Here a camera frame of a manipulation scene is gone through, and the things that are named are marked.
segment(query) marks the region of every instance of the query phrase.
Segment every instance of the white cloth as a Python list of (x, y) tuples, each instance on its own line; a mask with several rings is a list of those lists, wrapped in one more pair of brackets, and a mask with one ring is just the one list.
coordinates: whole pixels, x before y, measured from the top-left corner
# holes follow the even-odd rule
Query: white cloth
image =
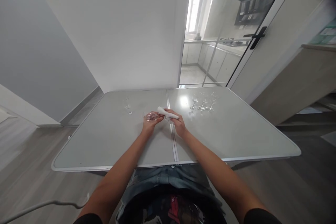
[(169, 119), (170, 119), (170, 118), (179, 119), (179, 117), (178, 117), (177, 115), (172, 114), (172, 113), (168, 113), (167, 111), (165, 111), (165, 110), (164, 110), (163, 108), (161, 108), (161, 107), (158, 107), (158, 108), (157, 108), (157, 112), (158, 112), (159, 114), (165, 115), (165, 116), (168, 117)]

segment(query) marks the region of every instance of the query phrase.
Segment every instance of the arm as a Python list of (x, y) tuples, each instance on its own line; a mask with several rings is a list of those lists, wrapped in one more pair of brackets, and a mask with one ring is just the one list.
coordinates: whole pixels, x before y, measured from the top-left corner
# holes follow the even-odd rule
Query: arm
[(210, 181), (234, 212), (239, 223), (244, 222), (246, 213), (253, 208), (267, 210), (251, 189), (238, 177), (238, 175), (215, 153), (198, 141), (184, 125), (181, 115), (173, 110), (168, 110), (179, 116), (171, 119), (175, 124), (178, 135), (188, 144), (201, 164)]
[(78, 218), (85, 214), (94, 213), (101, 218), (104, 224), (110, 221), (147, 140), (153, 134), (155, 125), (162, 120), (163, 117), (158, 117), (155, 121), (143, 119), (143, 128), (140, 135), (99, 183)]

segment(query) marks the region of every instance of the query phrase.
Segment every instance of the white table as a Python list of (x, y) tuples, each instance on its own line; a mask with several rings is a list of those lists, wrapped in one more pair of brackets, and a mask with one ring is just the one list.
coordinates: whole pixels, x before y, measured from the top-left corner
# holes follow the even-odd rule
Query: white table
[[(196, 92), (219, 98), (214, 111), (191, 112)], [(132, 115), (123, 107), (128, 96)], [(158, 106), (183, 116), (188, 130), (225, 162), (279, 159), (301, 154), (298, 146), (225, 87), (106, 93), (55, 157), (56, 171), (109, 170), (141, 132), (144, 113)], [(158, 124), (138, 167), (193, 163), (196, 158), (165, 121)]]

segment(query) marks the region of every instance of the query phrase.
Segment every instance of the hand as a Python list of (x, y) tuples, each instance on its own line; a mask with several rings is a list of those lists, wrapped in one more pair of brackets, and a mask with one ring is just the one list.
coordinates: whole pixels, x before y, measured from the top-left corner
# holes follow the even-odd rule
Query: hand
[(184, 125), (184, 121), (183, 121), (182, 116), (180, 114), (177, 114), (174, 110), (170, 110), (170, 109), (165, 108), (165, 111), (178, 116), (178, 119), (171, 118), (170, 120), (175, 124), (175, 129), (176, 129), (177, 134), (180, 137), (184, 138), (184, 136), (188, 132), (188, 130), (187, 130), (186, 126)]
[(161, 122), (163, 120), (163, 115), (161, 115), (161, 114), (159, 114), (159, 113), (157, 113), (155, 111), (152, 111), (152, 113), (155, 113), (155, 114), (157, 114), (159, 116), (154, 121), (147, 121), (146, 118), (145, 118), (145, 116), (143, 117), (143, 121), (144, 122), (143, 122), (141, 133), (145, 134), (148, 138), (153, 134), (155, 125), (158, 124), (159, 122)]

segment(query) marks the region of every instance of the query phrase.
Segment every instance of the table seam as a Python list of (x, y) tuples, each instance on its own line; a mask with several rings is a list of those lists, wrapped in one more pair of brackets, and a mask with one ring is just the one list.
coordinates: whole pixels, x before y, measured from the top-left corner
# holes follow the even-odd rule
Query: table seam
[[(166, 99), (167, 99), (167, 108), (170, 109), (170, 102), (169, 102), (169, 97), (168, 97), (168, 90), (166, 89)], [(174, 153), (174, 160), (175, 162), (179, 161), (178, 153), (177, 153), (177, 146), (176, 146), (176, 137), (175, 137), (175, 131), (174, 131), (174, 126), (173, 124), (169, 124), (170, 128), (170, 133), (172, 137), (172, 145), (173, 145), (173, 153)]]

